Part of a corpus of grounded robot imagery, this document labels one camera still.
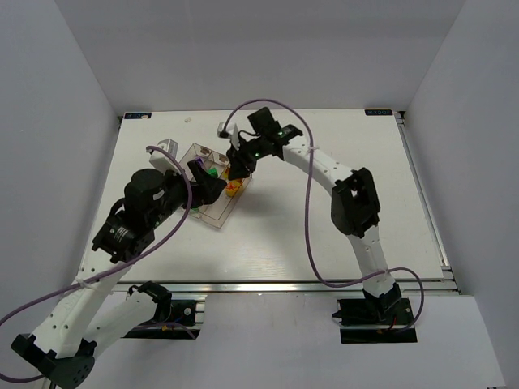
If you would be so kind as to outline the yellow rounded lego brick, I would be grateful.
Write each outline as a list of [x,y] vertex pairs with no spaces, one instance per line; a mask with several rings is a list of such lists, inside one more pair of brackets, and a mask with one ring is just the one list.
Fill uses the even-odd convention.
[[233,198],[242,187],[242,183],[242,179],[229,181],[225,187],[225,194],[228,197]]

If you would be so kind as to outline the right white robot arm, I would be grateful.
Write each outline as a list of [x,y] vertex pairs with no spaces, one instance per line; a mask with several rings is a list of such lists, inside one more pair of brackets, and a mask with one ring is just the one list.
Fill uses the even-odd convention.
[[219,137],[230,141],[229,179],[250,177],[260,159],[276,156],[306,173],[309,183],[320,184],[331,197],[333,225],[353,247],[368,307],[379,320],[389,316],[401,300],[401,290],[380,243],[380,201],[371,172],[340,164],[316,147],[310,128],[282,126],[267,107],[247,119],[253,130],[249,139],[230,120],[217,130]]

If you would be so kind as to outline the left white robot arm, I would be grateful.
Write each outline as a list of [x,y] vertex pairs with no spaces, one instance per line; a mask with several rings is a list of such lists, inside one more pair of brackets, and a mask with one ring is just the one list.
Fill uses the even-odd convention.
[[131,176],[124,195],[110,209],[92,240],[93,250],[109,257],[83,265],[79,279],[66,291],[44,322],[30,334],[19,334],[11,348],[52,384],[77,388],[91,373],[97,357],[142,323],[166,323],[171,293],[147,281],[131,286],[130,296],[99,320],[94,317],[113,287],[142,257],[156,229],[179,208],[215,203],[226,182],[198,162],[181,167],[141,169]]

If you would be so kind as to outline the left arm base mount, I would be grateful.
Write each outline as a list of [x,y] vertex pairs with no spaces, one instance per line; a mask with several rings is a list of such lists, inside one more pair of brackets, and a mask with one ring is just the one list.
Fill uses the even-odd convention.
[[140,340],[196,340],[198,338],[204,321],[204,301],[172,297],[170,291],[152,281],[130,286],[127,290],[127,298],[136,293],[150,295],[158,305],[151,319],[132,328],[124,338]]

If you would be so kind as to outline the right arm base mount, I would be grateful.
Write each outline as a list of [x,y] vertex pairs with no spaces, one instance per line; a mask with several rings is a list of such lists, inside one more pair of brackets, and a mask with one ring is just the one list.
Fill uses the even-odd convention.
[[414,344],[418,342],[410,300],[403,298],[384,318],[358,298],[337,301],[332,321],[340,328],[342,344]]

